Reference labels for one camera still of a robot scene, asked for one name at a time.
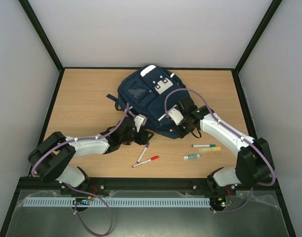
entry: glue stick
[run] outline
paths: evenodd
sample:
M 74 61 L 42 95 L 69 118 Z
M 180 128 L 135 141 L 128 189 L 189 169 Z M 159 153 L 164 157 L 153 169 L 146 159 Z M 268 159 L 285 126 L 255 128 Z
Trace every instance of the glue stick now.
M 221 147 L 198 148 L 198 152 L 218 152 L 218 151 L 221 151 Z
M 183 156 L 184 159 L 196 159 L 198 157 L 200 157 L 200 154 L 192 154 L 192 155 Z

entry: backpack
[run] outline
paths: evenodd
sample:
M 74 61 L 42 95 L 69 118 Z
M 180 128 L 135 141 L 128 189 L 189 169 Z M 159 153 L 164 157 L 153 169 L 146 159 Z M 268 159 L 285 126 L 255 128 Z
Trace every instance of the backpack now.
M 171 91 L 178 88 L 185 88 L 185 85 L 174 73 L 155 65 L 147 65 L 121 82 L 117 89 L 118 98 L 110 94 L 107 97 L 115 101 L 116 110 L 124 111 L 129 103 L 131 113 L 128 116 L 142 114 L 147 117 L 145 129 L 176 139 L 178 136 L 172 130 L 175 123 L 165 115 L 164 100 Z M 185 96 L 189 96 L 188 91 L 173 93 L 167 100 L 167 109 L 176 106 Z

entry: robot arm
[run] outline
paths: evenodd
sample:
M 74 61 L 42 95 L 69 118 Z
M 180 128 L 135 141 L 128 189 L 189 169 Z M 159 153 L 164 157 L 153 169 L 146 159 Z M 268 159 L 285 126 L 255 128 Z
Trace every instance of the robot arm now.
M 107 134 L 113 128 L 110 127 L 105 132 L 93 137 L 92 140 L 66 137 L 61 132 L 54 132 L 30 153 L 28 160 L 34 166 L 41 157 L 58 144 L 72 141 L 44 158 L 36 167 L 36 172 L 45 183 L 57 180 L 70 184 L 72 187 L 86 190 L 89 178 L 80 167 L 68 165 L 71 159 L 89 154 L 108 154 L 118 150 L 121 144 L 130 145 L 131 142 L 136 142 L 139 145 L 147 144 L 154 134 L 143 128 L 146 120 L 147 118 L 143 115 L 138 115 L 135 119 L 125 117 L 112 134 L 100 138 L 101 135 Z
M 229 184 L 243 184 L 253 187 L 270 174 L 269 167 L 259 154 L 246 142 L 253 144 L 274 169 L 268 142 L 254 139 L 224 122 L 214 111 L 210 114 L 206 106 L 198 108 L 192 99 L 184 97 L 177 104 L 179 110 L 168 112 L 175 122 L 174 132 L 183 138 L 194 129 L 209 133 L 224 144 L 237 157 L 236 166 L 222 167 L 208 175 L 208 185 L 212 191 Z

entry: yellow highlighter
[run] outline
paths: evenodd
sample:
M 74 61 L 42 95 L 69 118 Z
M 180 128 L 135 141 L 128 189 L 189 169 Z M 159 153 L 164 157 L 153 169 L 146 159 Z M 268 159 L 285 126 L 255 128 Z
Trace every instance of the yellow highlighter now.
M 198 148 L 198 151 L 200 153 L 202 153 L 202 152 L 218 152 L 218 151 L 221 151 L 221 147 L 204 147 L 204 148 Z

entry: red marker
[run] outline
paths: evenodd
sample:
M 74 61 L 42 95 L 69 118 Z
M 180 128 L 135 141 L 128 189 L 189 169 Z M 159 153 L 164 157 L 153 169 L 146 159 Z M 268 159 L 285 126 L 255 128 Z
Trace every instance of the red marker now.
M 149 161 L 152 161 L 152 160 L 158 159 L 158 158 L 159 158 L 159 156 L 152 157 L 151 159 L 145 160 L 144 162 L 141 162 L 141 163 L 139 163 L 139 164 L 135 164 L 135 165 L 133 165 L 132 167 L 134 168 L 134 167 L 136 167 L 136 166 L 138 166 L 138 165 L 147 163 L 147 162 L 149 162 Z

